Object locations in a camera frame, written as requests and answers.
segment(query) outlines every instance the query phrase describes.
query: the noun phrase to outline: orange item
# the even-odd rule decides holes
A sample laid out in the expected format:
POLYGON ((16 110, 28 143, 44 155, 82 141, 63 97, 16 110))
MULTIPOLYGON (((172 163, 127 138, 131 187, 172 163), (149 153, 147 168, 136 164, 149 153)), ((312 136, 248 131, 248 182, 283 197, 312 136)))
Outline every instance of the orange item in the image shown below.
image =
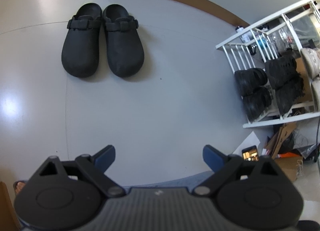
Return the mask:
POLYGON ((287 152, 285 154, 278 154, 279 158, 289 158, 289 157, 300 157, 299 155, 292 153, 292 152, 287 152))

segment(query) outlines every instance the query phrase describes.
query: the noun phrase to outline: screw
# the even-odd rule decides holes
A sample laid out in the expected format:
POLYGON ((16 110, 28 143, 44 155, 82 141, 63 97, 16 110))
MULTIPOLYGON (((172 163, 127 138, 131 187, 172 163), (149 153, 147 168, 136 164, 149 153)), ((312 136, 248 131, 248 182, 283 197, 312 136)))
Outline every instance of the screw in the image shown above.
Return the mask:
POLYGON ((123 189, 118 187, 118 186, 113 186, 113 187, 108 189, 108 193, 111 196, 119 196, 119 195, 122 195, 123 189))
POLYGON ((155 192, 155 194, 157 195, 157 196, 160 196, 160 195, 162 195, 164 192, 162 191, 162 190, 157 190, 156 192, 155 192))
POLYGON ((210 193, 210 188, 205 186, 199 186, 195 188, 195 193, 199 196, 205 196, 210 193))

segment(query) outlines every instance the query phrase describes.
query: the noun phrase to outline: sneaker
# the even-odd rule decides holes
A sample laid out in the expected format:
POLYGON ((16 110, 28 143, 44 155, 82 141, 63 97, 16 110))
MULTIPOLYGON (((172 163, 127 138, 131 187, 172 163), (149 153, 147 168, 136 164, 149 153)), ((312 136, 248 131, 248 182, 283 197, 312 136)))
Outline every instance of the sneaker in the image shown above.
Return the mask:
POLYGON ((313 96, 316 102, 316 108, 317 108, 317 111, 319 111, 320 110, 320 78, 319 77, 313 80, 311 87, 312 87, 313 96))
POLYGON ((244 110, 250 122, 271 105, 271 96, 265 87, 258 88, 253 94, 243 97, 244 110))
POLYGON ((315 51, 317 52, 317 56, 320 59, 320 48, 315 48, 315 51))
POLYGON ((268 82, 266 73, 261 68, 250 68, 235 72, 235 79, 241 96, 253 93, 259 86, 268 82))
POLYGON ((286 82, 298 76, 297 62, 291 55, 284 55, 278 59, 268 60, 265 64, 266 74, 273 89, 279 89, 286 82))
POLYGON ((276 102, 278 104, 280 114, 284 115, 289 112, 294 101, 303 95, 303 79, 300 76, 294 77, 284 84, 284 86, 277 89, 276 102))
POLYGON ((317 51, 311 48, 301 49, 301 54, 304 58, 306 69, 311 79, 314 79, 320 74, 320 59, 318 58, 317 51))

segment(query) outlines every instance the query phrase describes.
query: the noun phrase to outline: white bottle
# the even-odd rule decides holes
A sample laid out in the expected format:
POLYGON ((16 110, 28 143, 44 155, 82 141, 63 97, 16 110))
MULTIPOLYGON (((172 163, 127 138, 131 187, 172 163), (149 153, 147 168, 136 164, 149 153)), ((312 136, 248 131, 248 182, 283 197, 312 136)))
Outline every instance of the white bottle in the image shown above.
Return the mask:
MULTIPOLYGON (((237 33, 240 33, 242 30, 244 30, 243 26, 236 27, 237 33)), ((247 33, 244 33, 243 35, 240 36, 242 43, 247 43, 250 41, 250 37, 249 37, 250 34, 251 33, 248 31, 247 33)))

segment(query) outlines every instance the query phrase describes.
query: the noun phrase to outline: white floor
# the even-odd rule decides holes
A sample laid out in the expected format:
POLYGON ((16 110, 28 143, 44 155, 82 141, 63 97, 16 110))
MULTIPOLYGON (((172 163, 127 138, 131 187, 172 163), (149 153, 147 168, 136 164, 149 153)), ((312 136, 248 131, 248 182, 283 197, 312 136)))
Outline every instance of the white floor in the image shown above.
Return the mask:
MULTIPOLYGON (((215 45, 234 28, 171 0, 0 0, 0 180, 29 178, 50 155, 74 159, 116 147, 106 172, 121 185, 208 170, 206 144, 231 153, 252 131, 215 45), (119 3, 139 20, 145 64, 129 79, 106 61, 91 78, 61 65, 67 21, 87 2, 119 3)), ((270 128, 255 129, 264 143, 270 128)))
POLYGON ((303 174, 294 183, 304 199, 300 219, 314 220, 320 223, 320 174, 317 163, 305 162, 303 174))

